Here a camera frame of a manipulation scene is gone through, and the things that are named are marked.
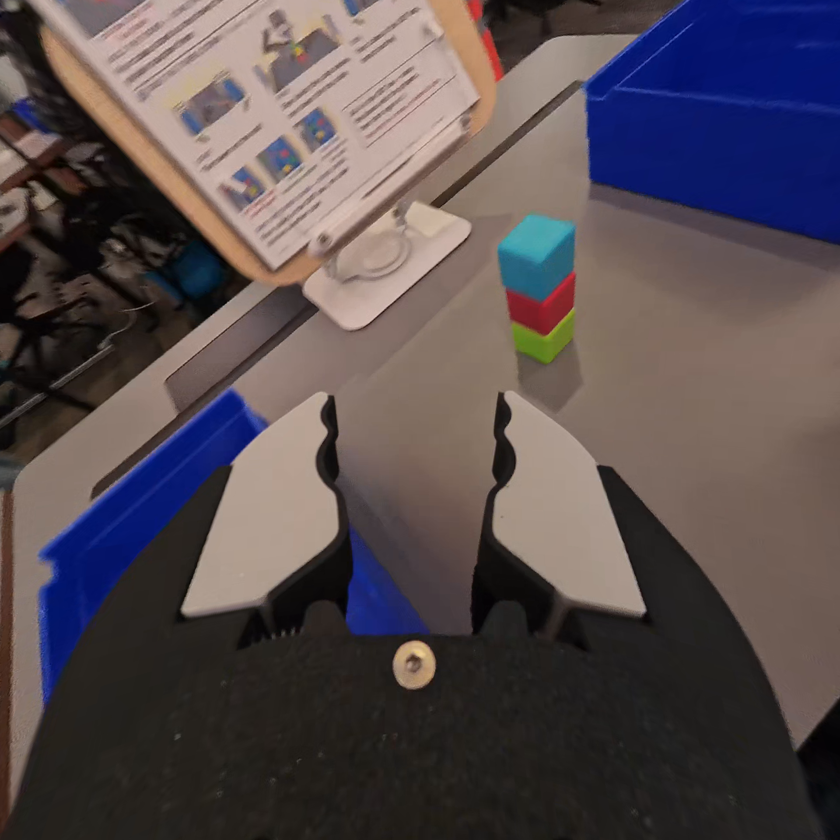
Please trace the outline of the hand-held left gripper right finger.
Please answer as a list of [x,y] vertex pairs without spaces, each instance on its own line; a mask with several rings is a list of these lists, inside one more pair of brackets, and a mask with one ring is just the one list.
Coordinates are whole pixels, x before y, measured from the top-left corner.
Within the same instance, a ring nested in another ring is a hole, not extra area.
[[504,602],[536,637],[562,635],[576,613],[644,620],[647,606],[593,456],[516,392],[498,393],[493,436],[472,633]]

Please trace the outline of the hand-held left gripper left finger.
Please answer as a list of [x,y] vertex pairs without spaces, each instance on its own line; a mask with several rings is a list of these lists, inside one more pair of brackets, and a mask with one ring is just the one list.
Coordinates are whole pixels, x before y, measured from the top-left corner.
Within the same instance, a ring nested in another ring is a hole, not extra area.
[[257,610],[295,621],[306,606],[282,604],[306,566],[348,536],[335,487],[334,400],[316,392],[249,443],[230,466],[184,600],[184,618]]

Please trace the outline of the blue plastic bin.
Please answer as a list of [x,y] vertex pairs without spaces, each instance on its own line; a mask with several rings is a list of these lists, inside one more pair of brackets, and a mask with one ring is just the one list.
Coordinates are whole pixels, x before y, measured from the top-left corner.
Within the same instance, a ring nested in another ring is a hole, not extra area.
[[839,2],[683,2],[584,94],[593,183],[838,244]]
[[[216,469],[230,466],[269,426],[228,389],[105,490],[51,540],[39,558],[51,579],[38,592],[43,705],[90,620],[119,578]],[[365,636],[429,629],[374,553],[350,526],[353,578],[346,623]]]

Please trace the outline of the green cube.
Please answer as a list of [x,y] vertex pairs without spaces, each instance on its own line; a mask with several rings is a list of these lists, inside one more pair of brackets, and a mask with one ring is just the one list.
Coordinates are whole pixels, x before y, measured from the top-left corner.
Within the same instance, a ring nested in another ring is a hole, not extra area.
[[546,333],[511,322],[511,334],[516,351],[541,364],[550,364],[573,340],[576,310],[573,308]]

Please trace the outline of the red cube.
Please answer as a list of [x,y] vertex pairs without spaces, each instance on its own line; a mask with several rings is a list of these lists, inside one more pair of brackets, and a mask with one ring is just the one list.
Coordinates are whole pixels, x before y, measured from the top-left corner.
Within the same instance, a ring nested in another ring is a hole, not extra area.
[[572,271],[543,300],[506,289],[507,310],[512,323],[538,335],[551,333],[574,309],[576,272]]

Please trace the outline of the light blue cube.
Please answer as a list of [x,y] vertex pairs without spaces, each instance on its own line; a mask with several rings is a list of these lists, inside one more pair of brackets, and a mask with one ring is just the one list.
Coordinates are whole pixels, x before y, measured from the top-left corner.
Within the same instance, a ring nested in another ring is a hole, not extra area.
[[542,302],[574,272],[576,225],[532,213],[497,247],[502,286]]

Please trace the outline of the grey desk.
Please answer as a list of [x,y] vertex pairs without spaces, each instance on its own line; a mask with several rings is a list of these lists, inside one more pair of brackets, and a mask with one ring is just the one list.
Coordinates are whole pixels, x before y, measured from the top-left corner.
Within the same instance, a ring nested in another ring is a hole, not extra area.
[[[433,630],[469,629],[497,393],[613,467],[699,564],[761,659],[796,747],[838,698],[838,247],[591,185],[587,79],[632,36],[543,44],[492,120],[423,185],[468,241],[384,316],[293,332],[243,289],[37,456],[14,487],[11,796],[41,712],[39,551],[212,388],[275,420],[335,395],[350,518]],[[525,216],[576,225],[574,338],[515,349],[497,247]]]

